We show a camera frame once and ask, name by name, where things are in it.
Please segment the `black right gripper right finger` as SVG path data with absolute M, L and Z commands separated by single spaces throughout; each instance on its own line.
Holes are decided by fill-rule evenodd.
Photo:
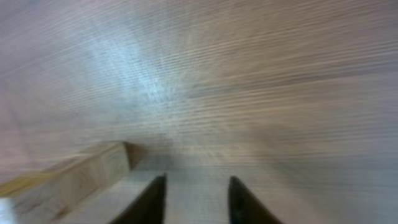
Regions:
M 230 224 L 282 224 L 236 176 L 228 186 Z

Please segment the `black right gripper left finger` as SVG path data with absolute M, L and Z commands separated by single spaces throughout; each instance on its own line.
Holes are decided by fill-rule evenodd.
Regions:
M 109 224 L 163 224 L 167 198 L 167 175 L 158 175 Z

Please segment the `orange-sided bird block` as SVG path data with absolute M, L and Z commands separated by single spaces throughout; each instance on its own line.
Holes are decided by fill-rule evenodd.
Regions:
M 1 184 L 1 223 L 61 223 L 127 176 L 145 153 L 130 142 L 104 142 L 43 171 L 8 180 Z

